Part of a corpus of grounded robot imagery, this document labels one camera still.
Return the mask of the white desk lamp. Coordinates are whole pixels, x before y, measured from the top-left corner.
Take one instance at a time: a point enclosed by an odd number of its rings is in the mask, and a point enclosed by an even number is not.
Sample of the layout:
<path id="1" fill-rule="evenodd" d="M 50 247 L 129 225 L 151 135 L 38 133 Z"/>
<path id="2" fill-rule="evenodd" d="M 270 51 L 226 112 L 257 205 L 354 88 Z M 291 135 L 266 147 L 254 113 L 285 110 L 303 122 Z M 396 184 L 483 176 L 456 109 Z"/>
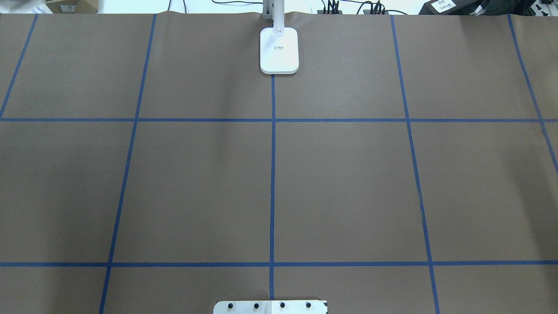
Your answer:
<path id="1" fill-rule="evenodd" d="M 259 67 L 268 75 L 290 75 L 299 70 L 299 38 L 294 28 L 286 26 L 284 0 L 264 0 L 263 20 L 271 27 L 261 30 L 259 36 Z"/>

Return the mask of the black box with white label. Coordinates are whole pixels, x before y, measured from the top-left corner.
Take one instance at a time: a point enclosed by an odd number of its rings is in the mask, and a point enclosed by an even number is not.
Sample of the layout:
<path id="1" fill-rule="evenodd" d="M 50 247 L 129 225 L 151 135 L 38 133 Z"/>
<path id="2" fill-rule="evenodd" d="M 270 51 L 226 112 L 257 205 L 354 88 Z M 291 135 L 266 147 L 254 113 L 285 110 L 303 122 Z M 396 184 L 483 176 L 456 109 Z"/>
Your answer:
<path id="1" fill-rule="evenodd" d="M 471 15 L 483 0 L 429 0 L 423 4 L 419 15 Z"/>

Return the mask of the cardboard box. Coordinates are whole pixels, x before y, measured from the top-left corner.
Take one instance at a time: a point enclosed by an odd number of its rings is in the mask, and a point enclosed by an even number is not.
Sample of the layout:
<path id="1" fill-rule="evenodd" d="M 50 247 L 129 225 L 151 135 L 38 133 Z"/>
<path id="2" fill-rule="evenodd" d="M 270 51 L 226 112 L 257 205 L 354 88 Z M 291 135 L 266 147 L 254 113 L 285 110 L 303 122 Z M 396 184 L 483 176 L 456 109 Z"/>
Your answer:
<path id="1" fill-rule="evenodd" d="M 46 0 L 48 9 L 54 14 L 97 14 L 99 0 Z"/>

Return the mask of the white pedestal column base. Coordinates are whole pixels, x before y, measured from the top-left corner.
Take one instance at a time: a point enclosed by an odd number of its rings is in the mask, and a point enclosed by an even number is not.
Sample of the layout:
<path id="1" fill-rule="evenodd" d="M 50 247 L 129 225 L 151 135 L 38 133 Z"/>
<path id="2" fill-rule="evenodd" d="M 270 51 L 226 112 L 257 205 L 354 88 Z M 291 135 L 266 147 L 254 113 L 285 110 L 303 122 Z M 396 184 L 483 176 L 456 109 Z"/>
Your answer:
<path id="1" fill-rule="evenodd" d="M 213 308 L 214 314 L 327 314 L 324 300 L 226 300 Z"/>

